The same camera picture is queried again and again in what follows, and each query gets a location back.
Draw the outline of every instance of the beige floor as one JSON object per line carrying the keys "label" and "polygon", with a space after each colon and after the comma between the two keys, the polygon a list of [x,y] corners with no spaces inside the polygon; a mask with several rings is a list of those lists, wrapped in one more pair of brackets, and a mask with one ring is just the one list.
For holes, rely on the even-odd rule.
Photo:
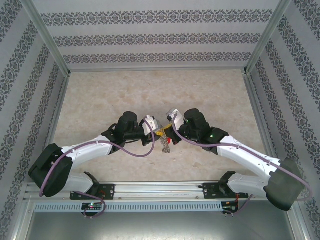
{"label": "beige floor", "polygon": [[[198,108],[207,122],[240,142],[264,152],[240,70],[133,71],[72,73],[55,133],[58,146],[91,140],[117,123],[125,111],[154,116],[166,125],[166,112]],[[126,145],[137,154],[149,151],[141,142]],[[82,164],[98,181],[218,180],[226,171],[251,174],[236,162],[181,142],[162,153],[135,158],[117,152]]]}

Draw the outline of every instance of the patterned wallpaper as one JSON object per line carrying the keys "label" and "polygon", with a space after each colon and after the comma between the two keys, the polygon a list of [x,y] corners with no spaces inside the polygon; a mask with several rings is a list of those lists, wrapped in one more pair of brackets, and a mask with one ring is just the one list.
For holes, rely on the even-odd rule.
{"label": "patterned wallpaper", "polygon": [[45,147],[64,77],[18,0],[1,0],[0,240],[11,235],[28,182]]}
{"label": "patterned wallpaper", "polygon": [[245,67],[278,2],[34,1],[71,70]]}
{"label": "patterned wallpaper", "polygon": [[320,239],[319,19],[316,0],[293,0],[251,72],[276,153],[314,191],[300,203],[311,239]]}

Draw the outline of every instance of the vent slot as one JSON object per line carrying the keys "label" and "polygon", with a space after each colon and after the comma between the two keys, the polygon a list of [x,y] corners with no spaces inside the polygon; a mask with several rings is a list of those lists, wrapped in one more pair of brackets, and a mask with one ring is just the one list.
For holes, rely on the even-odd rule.
{"label": "vent slot", "polygon": [[[36,203],[34,212],[83,212],[81,202],[40,202]],[[222,211],[220,201],[204,202],[106,202],[106,212],[109,213],[150,213],[150,212],[212,212]]]}

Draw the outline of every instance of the damask pattern border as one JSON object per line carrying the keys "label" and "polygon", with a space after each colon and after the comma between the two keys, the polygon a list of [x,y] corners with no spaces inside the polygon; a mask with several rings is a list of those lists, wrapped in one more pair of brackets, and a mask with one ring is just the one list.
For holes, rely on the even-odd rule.
{"label": "damask pattern border", "polygon": [[[40,101],[37,114],[34,118],[30,135],[27,138],[27,142],[25,144],[25,148],[23,150],[23,154],[19,162],[19,167],[16,170],[14,180],[12,182],[12,186],[9,190],[10,194],[7,197],[8,200],[4,205],[4,211],[1,213],[2,217],[0,220],[0,233],[1,233],[0,238],[2,239],[6,239],[6,234],[9,231],[9,226],[11,224],[12,217],[14,215],[14,210],[17,207],[17,200],[21,193],[21,187],[23,186],[23,181],[25,179],[27,170],[29,168],[30,159],[33,155],[34,147],[37,143],[40,129],[44,121],[46,111],[47,111],[53,90],[55,88],[55,83],[57,81],[59,72],[60,72],[60,69],[58,65],[55,63],[50,73],[50,77],[48,79],[42,99]],[[60,97],[60,93],[63,88],[63,85],[64,83],[62,82],[59,90],[59,97]]]}
{"label": "damask pattern border", "polygon": [[9,60],[9,63],[6,66],[6,69],[3,71],[0,79],[0,112],[2,107],[6,103],[8,94],[11,92],[13,83],[18,77],[18,73],[21,70],[23,63],[25,62],[27,55],[31,49],[32,44],[34,43],[37,37],[38,31],[35,25],[30,21],[26,30],[23,33],[22,38],[20,39],[14,54]]}
{"label": "damask pattern border", "polygon": [[320,41],[320,7],[315,0],[294,0],[295,6],[310,26],[316,39]]}
{"label": "damask pattern border", "polygon": [[35,91],[40,81],[41,75],[46,66],[49,58],[50,51],[46,45],[44,45],[40,51],[40,54],[35,62],[29,80],[24,88],[23,94],[19,101],[16,111],[14,112],[12,122],[9,125],[9,129],[6,131],[7,135],[4,137],[1,149],[0,149],[0,180],[3,178],[3,174],[6,171],[6,165],[11,157],[13,147],[16,145],[16,140],[20,133],[23,122],[29,110],[31,101],[35,94]]}
{"label": "damask pattern border", "polygon": [[313,129],[311,129],[309,119],[304,112],[303,106],[300,104],[300,100],[294,89],[294,85],[291,83],[289,75],[287,74],[287,70],[281,61],[281,58],[272,40],[270,40],[265,46],[265,51],[270,58],[273,69],[278,77],[280,85],[282,86],[283,93],[288,100],[292,114],[295,117],[294,120],[297,124],[297,127],[300,129],[302,139],[305,142],[307,151],[310,154],[311,160],[313,161],[313,166],[317,170],[316,173],[320,175],[320,144],[317,142],[315,132]]}
{"label": "damask pattern border", "polygon": [[18,14],[22,9],[22,4],[19,0],[7,0],[0,10],[0,43],[7,35],[7,32],[11,28],[11,24],[14,23]]}
{"label": "damask pattern border", "polygon": [[251,52],[173,52],[64,55],[67,64],[247,61]]}
{"label": "damask pattern border", "polygon": [[159,10],[42,13],[48,26],[175,23],[267,23],[273,11],[263,10]]}
{"label": "damask pattern border", "polygon": [[300,74],[303,77],[303,80],[306,82],[306,86],[309,88],[318,110],[320,110],[319,73],[316,72],[314,64],[310,61],[307,52],[297,38],[297,34],[294,32],[292,26],[285,16],[280,20],[277,28],[283,40],[285,41],[286,46],[294,59],[295,65],[298,67]]}
{"label": "damask pattern border", "polygon": [[305,171],[301,167],[301,162],[299,161],[299,156],[297,154],[297,150],[295,150],[295,144],[292,141],[292,138],[290,136],[290,132],[288,131],[286,121],[285,121],[284,116],[282,114],[282,111],[280,109],[276,94],[272,88],[269,76],[267,74],[267,71],[266,71],[265,66],[263,65],[261,59],[258,60],[258,62],[255,65],[255,68],[256,68],[256,70],[259,74],[259,77],[261,79],[261,83],[262,83],[264,92],[267,95],[268,102],[271,107],[274,120],[277,124],[277,128],[280,132],[280,137],[283,142],[284,149],[287,153],[287,157],[294,160],[297,163],[303,179],[306,179]]}
{"label": "damask pattern border", "polygon": [[259,33],[177,33],[54,37],[58,47],[164,45],[164,44],[256,44]]}
{"label": "damask pattern border", "polygon": [[[288,156],[288,158],[293,159],[301,172],[302,178],[307,182],[307,177],[304,169],[301,167],[301,162],[299,160],[299,156],[297,154],[297,151],[295,150],[295,145],[292,141],[292,138],[290,137],[290,132],[288,131],[287,123],[283,117],[282,111],[280,109],[278,100],[276,98],[276,94],[272,88],[272,85],[270,83],[270,79],[268,77],[268,74],[266,72],[265,66],[263,65],[261,58],[258,60],[258,62],[255,65],[256,70],[259,73],[260,80],[263,85],[264,93],[268,97],[268,102],[270,105],[270,108],[273,113],[273,117],[275,122],[277,123],[277,128],[280,133],[281,140],[284,145],[285,152]],[[306,197],[308,195],[308,192],[306,189],[302,192],[302,195]],[[317,238],[320,238],[320,212],[318,207],[316,206],[316,200],[314,197],[312,197],[311,200],[305,201],[304,205],[306,206],[306,211],[308,212],[308,216],[310,221],[312,222],[312,227],[314,228],[315,235]]]}
{"label": "damask pattern border", "polygon": [[60,87],[60,90],[59,90],[59,94],[58,94],[58,97],[57,97],[55,105],[54,105],[54,110],[53,110],[52,115],[51,115],[49,128],[48,128],[48,131],[47,131],[47,133],[45,135],[45,140],[43,142],[42,151],[44,151],[45,148],[46,148],[46,145],[47,145],[47,142],[48,142],[49,133],[50,133],[50,130],[51,130],[51,125],[52,125],[52,123],[54,121],[54,117],[55,117],[55,114],[56,114],[57,106],[58,106],[58,103],[59,103],[59,100],[60,100],[60,95],[61,95],[62,89],[64,87],[64,84],[65,84],[65,81],[67,80],[67,78],[68,77],[64,77],[63,80],[62,80],[62,84],[61,84],[61,87]]}
{"label": "damask pattern border", "polygon": [[276,145],[275,145],[275,143],[274,143],[274,138],[272,137],[272,134],[271,134],[271,129],[270,129],[269,123],[268,123],[268,121],[267,121],[267,116],[266,116],[266,114],[265,114],[265,110],[264,110],[263,107],[262,107],[262,102],[261,102],[260,96],[259,96],[259,94],[258,94],[256,82],[254,81],[254,77],[252,76],[251,73],[250,73],[250,77],[251,77],[251,79],[252,79],[252,83],[253,83],[253,86],[254,86],[254,90],[255,90],[255,92],[256,92],[256,96],[257,96],[257,98],[258,98],[259,105],[260,105],[261,110],[262,110],[262,114],[263,114],[263,117],[264,117],[264,121],[265,121],[266,127],[268,128],[268,133],[269,133],[269,136],[270,136],[270,138],[271,138],[271,143],[272,143],[274,152],[275,152],[276,156],[278,157],[278,156],[279,156],[279,155],[278,155],[278,151],[277,151]]}

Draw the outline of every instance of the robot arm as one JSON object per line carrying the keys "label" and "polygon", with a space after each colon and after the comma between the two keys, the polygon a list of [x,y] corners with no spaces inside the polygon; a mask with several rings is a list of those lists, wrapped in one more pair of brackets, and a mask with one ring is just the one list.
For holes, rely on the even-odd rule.
{"label": "robot arm", "polygon": [[136,142],[141,140],[142,145],[153,141],[151,130],[156,132],[160,124],[151,116],[147,116],[145,121],[137,122],[137,115],[133,112],[125,112],[120,117],[117,124],[113,124],[107,131],[93,140],[83,142],[78,145],[58,147],[55,143],[48,145],[30,168],[28,174],[39,188],[42,187],[45,179],[55,163],[60,157],[65,155],[55,166],[50,178],[48,179],[43,194],[46,197],[52,197],[60,191],[79,191],[90,193],[96,196],[99,184],[98,181],[88,172],[70,173],[71,170],[80,164],[95,159],[97,157],[108,156],[119,150],[114,143],[124,147],[127,141]]}
{"label": "robot arm", "polygon": [[[197,143],[205,151],[229,158],[257,175],[244,176],[227,172],[219,182],[219,191],[225,195],[233,192],[266,197],[277,208],[288,211],[304,189],[301,182],[277,168],[279,166],[301,179],[298,166],[293,160],[279,160],[249,148],[227,132],[210,127],[198,109],[188,110],[184,117],[177,109],[172,109],[167,113],[167,118],[174,121],[177,133],[182,138]],[[166,134],[175,145],[181,141],[173,126],[167,128]]]}

